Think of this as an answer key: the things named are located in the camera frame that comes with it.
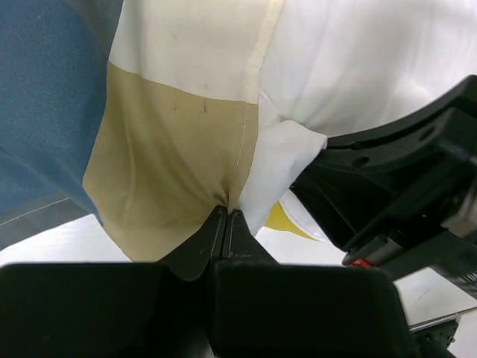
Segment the blue tan white pillowcase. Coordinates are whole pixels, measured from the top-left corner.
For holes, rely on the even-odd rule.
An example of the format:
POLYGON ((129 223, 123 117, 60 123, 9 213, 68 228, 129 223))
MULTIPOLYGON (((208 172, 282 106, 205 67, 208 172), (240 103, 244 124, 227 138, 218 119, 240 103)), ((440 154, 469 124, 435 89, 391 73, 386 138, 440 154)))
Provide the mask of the blue tan white pillowcase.
POLYGON ((156 262, 234 209, 281 1, 3 1, 1 211, 61 195, 156 262))

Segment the white pillow yellow trim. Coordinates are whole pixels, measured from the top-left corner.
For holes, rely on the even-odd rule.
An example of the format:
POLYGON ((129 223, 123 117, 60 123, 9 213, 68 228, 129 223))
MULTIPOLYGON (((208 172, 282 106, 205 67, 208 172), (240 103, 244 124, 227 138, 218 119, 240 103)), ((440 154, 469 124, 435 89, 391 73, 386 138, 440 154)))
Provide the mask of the white pillow yellow trim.
POLYGON ((396 121, 475 73, 474 1, 286 1, 238 203, 250 231, 328 138, 396 121))

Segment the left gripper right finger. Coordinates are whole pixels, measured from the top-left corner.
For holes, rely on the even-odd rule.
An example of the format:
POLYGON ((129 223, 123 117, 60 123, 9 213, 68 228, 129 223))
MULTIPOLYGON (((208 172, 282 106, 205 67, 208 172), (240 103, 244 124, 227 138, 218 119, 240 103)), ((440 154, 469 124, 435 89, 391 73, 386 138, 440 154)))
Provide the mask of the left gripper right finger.
POLYGON ((397 289, 371 268, 282 265, 228 216, 212 270, 218 357, 416 357, 397 289))

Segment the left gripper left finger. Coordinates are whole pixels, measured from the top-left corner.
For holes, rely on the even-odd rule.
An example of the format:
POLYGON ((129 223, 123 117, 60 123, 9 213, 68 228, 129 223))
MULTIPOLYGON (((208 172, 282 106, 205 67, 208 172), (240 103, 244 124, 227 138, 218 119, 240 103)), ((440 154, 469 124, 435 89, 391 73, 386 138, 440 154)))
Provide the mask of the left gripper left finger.
POLYGON ((3 357, 211 357, 206 271, 227 211, 156 263, 1 269, 3 357))

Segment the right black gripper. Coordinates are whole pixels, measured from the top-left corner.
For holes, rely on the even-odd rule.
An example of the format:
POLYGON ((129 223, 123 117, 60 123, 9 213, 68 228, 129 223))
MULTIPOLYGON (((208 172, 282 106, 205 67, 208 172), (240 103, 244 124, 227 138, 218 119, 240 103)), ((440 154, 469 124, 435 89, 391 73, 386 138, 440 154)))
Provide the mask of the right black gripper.
POLYGON ((476 77, 395 122, 337 136, 291 186, 345 266, 429 267, 476 296, 476 77))

